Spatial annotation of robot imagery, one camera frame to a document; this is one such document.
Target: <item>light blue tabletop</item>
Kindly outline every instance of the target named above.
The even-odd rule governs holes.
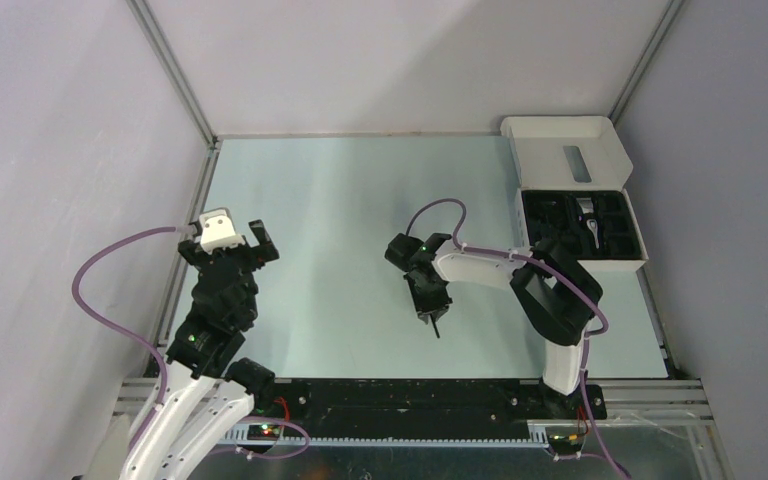
[[[246,224],[262,219],[281,254],[255,273],[259,317],[238,357],[279,377],[540,377],[543,340],[512,292],[450,284],[454,303],[438,340],[384,260],[411,215],[442,197],[467,205],[462,240],[512,246],[512,162],[496,136],[225,140],[205,209],[228,207],[252,242]],[[434,207],[414,233],[451,233],[458,214]],[[665,377],[637,276],[594,276],[611,329],[592,341],[591,376]],[[190,269],[174,328],[194,284]]]

